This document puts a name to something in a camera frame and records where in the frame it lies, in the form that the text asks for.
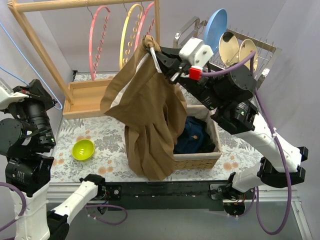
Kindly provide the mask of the brown garment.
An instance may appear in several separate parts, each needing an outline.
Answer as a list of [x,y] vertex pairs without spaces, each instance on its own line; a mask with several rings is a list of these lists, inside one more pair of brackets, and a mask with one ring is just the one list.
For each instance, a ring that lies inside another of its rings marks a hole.
[[100,101],[100,111],[125,125],[128,165],[149,180],[164,180],[175,171],[174,147],[185,128],[187,103],[181,89],[155,67],[145,35],[133,56],[113,77]]

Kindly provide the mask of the yellow hanger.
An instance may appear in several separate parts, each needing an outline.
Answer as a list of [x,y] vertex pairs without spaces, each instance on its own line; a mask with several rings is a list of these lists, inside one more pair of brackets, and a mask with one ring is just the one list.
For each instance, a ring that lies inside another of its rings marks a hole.
[[134,51],[134,41],[138,33],[138,27],[143,16],[143,7],[139,3],[135,3],[128,10],[120,39],[119,49],[119,68],[122,69],[129,61]]

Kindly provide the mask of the blue denim garment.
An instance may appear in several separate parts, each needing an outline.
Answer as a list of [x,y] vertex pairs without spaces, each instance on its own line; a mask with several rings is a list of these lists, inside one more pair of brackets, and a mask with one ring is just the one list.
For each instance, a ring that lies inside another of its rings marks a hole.
[[205,138],[206,123],[194,116],[187,116],[182,134],[177,138],[174,154],[195,154]]

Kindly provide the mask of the blue wire hanger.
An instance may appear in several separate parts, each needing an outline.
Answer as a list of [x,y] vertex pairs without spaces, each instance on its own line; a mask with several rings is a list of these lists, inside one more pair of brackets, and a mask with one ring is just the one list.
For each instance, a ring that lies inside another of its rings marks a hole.
[[25,86],[33,79],[41,81],[44,88],[57,101],[55,109],[63,109],[63,94],[53,77],[32,54],[18,32],[4,22],[0,23],[0,77],[10,86]]

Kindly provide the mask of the black skirt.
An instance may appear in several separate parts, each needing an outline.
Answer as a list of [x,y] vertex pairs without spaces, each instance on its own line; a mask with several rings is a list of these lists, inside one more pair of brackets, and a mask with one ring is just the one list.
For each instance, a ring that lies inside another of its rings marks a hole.
[[202,128],[203,141],[197,153],[212,153],[215,150],[215,143],[212,141],[211,136],[207,133],[207,127]]

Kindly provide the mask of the pink hanger with denim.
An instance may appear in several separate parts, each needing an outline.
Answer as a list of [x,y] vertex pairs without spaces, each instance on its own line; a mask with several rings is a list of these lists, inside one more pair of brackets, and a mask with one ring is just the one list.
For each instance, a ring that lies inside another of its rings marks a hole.
[[92,81],[96,79],[99,61],[107,35],[110,13],[109,7],[107,5],[102,5],[99,6],[92,15],[88,41],[88,62]]

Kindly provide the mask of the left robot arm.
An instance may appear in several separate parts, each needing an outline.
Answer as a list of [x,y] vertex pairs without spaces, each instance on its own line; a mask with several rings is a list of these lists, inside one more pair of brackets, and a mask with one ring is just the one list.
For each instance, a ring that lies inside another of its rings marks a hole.
[[27,86],[0,83],[0,110],[10,114],[0,122],[0,153],[6,157],[5,182],[14,203],[17,240],[64,240],[76,215],[92,199],[106,196],[105,179],[89,174],[58,207],[47,210],[47,192],[56,140],[48,110],[56,100],[40,80]]

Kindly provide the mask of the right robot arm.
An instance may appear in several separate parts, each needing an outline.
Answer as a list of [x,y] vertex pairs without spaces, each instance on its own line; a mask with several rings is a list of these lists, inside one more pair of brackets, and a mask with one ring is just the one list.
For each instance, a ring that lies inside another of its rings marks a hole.
[[257,150],[262,158],[256,165],[230,174],[226,184],[212,190],[221,199],[237,200],[261,185],[289,188],[305,181],[301,163],[308,158],[308,149],[295,147],[276,133],[250,99],[256,80],[243,62],[220,71],[211,71],[210,64],[191,65],[180,49],[163,47],[147,52],[171,84],[182,85],[207,109],[211,119],[229,134],[242,139]]

